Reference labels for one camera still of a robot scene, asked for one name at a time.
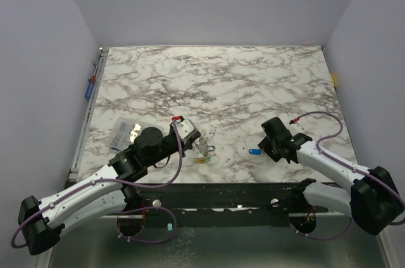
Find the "blue tag key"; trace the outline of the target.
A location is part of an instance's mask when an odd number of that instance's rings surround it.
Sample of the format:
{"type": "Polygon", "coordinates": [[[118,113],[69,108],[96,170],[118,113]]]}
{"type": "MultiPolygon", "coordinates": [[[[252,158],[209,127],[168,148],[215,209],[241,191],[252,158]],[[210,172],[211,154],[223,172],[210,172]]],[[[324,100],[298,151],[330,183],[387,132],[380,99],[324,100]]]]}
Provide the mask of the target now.
{"type": "Polygon", "coordinates": [[[260,149],[255,149],[255,148],[250,148],[248,150],[249,154],[251,155],[260,155],[261,154],[261,150],[260,149]]]}

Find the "yellow tag key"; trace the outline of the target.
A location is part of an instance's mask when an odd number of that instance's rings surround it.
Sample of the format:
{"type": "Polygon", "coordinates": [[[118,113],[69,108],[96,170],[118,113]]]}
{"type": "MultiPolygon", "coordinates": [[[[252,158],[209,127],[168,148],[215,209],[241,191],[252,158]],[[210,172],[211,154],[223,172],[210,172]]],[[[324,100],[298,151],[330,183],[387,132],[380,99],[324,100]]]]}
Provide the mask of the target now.
{"type": "Polygon", "coordinates": [[[206,159],[205,158],[195,158],[194,163],[196,163],[196,164],[206,163],[206,159]]]}

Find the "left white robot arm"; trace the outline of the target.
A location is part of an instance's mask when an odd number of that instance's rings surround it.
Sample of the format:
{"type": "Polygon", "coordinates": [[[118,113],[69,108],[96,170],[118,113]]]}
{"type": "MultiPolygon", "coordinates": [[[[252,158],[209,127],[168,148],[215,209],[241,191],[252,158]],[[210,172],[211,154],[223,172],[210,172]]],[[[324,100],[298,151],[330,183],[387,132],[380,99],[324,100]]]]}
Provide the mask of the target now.
{"type": "Polygon", "coordinates": [[[15,239],[22,234],[22,248],[38,255],[56,245],[67,230],[89,219],[115,212],[132,214],[140,205],[138,180],[147,175],[149,167],[185,151],[201,133],[188,119],[174,120],[167,136],[156,127],[147,127],[123,151],[88,178],[55,193],[37,199],[25,198],[18,213],[15,239]]]}

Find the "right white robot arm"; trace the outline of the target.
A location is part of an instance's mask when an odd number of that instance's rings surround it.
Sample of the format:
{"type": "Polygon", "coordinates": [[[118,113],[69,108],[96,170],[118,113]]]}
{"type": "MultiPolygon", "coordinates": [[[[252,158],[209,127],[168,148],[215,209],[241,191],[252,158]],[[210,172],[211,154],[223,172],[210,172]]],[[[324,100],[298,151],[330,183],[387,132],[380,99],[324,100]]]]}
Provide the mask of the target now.
{"type": "Polygon", "coordinates": [[[333,185],[306,179],[294,188],[292,207],[304,212],[323,207],[344,214],[363,231],[377,235],[387,226],[399,225],[404,213],[401,198],[389,171],[351,163],[322,148],[319,141],[295,134],[278,118],[261,125],[265,137],[258,144],[274,162],[281,159],[309,167],[333,181],[333,185]]]}

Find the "steel key organizer plate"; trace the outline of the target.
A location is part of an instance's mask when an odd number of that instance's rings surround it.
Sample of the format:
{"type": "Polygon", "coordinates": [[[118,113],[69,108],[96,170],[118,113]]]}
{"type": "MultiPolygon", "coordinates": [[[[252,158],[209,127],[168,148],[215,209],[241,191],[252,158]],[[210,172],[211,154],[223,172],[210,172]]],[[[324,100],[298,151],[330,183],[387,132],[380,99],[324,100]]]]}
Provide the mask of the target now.
{"type": "Polygon", "coordinates": [[[212,151],[208,151],[208,142],[205,137],[200,137],[196,143],[196,148],[203,157],[207,157],[212,151]]]}

